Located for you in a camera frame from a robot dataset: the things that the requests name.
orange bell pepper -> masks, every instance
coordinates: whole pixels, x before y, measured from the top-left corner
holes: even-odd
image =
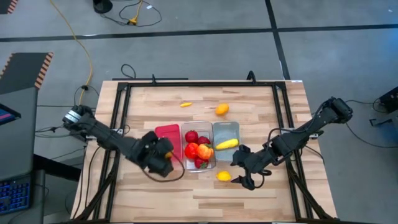
[[[198,146],[197,153],[200,159],[210,159],[214,155],[214,150],[210,145],[201,144]]]

desk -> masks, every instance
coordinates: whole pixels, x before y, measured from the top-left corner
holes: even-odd
[[[96,109],[96,119],[104,124],[109,124],[111,121],[117,85],[117,82],[111,81],[103,83]],[[311,119],[304,85],[301,82],[286,82],[286,86],[294,123],[298,127]],[[123,99],[122,96],[118,111],[119,118]],[[187,108],[180,108],[179,105],[183,101],[191,101],[193,104]],[[229,103],[230,110],[225,117],[216,116],[212,109],[221,102]],[[126,121],[131,130],[127,136],[140,138],[155,127],[166,124],[182,124],[185,121],[196,120],[215,122],[226,119],[239,122],[241,144],[249,146],[252,151],[260,150],[261,145],[266,142],[269,131],[278,127],[272,89],[264,86],[132,88]],[[310,141],[308,145],[319,151],[317,141]],[[89,143],[87,148],[83,170],[82,204],[85,202],[85,192],[87,191],[88,166],[96,148],[96,142]],[[93,159],[88,200],[98,189],[103,157],[104,151],[99,151]],[[302,161],[309,191],[327,213],[336,216],[322,160],[304,149]],[[187,172],[183,179],[176,182],[157,183],[145,177],[136,165],[126,161],[122,156],[111,221],[264,222],[295,220],[285,164],[277,167],[269,166],[267,169],[272,171],[272,175],[266,177],[262,188],[254,191],[246,190],[239,184],[216,180],[215,175],[220,170],[228,170],[233,177],[244,174],[242,168],[230,167],[227,162],[218,162],[215,169],[208,172]],[[170,174],[170,178],[178,176],[180,172],[181,168],[175,166],[175,171]],[[256,185],[261,181],[259,175],[254,175],[253,179],[256,180]],[[79,192],[80,187],[72,214],[77,208]],[[107,193],[101,204],[99,217],[104,217],[106,199]],[[305,217],[302,200],[300,203],[302,216]],[[78,214],[82,210],[83,207],[80,206]]]

red fruit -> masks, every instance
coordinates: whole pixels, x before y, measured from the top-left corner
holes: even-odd
[[[199,138],[199,136],[196,131],[189,131],[185,134],[185,140],[186,140],[186,142],[189,142],[189,143],[191,143],[191,142],[196,143],[198,141],[198,138]]]
[[[197,157],[195,159],[195,167],[198,168],[198,169],[207,168],[208,164],[209,164],[209,160],[208,159],[200,159],[199,157]]]
[[[198,155],[198,145],[196,143],[190,143],[185,146],[185,156],[189,159],[194,159]]]
[[[211,142],[208,138],[200,136],[198,139],[198,144],[211,144]]]

hazard stripe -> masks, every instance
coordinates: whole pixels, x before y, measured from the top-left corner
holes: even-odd
[[[44,77],[45,74],[47,73],[47,70],[49,69],[52,57],[54,56],[54,53],[50,52],[45,56],[44,62],[42,64],[42,68],[40,69],[39,74],[37,75],[37,79],[35,82],[36,88],[40,89],[44,82]]]

orange and black striped mat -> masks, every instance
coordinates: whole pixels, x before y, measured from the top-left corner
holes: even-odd
[[[0,72],[0,94],[43,84],[53,53],[14,53]]]
[[[11,14],[17,7],[18,0],[1,0],[0,14]]]

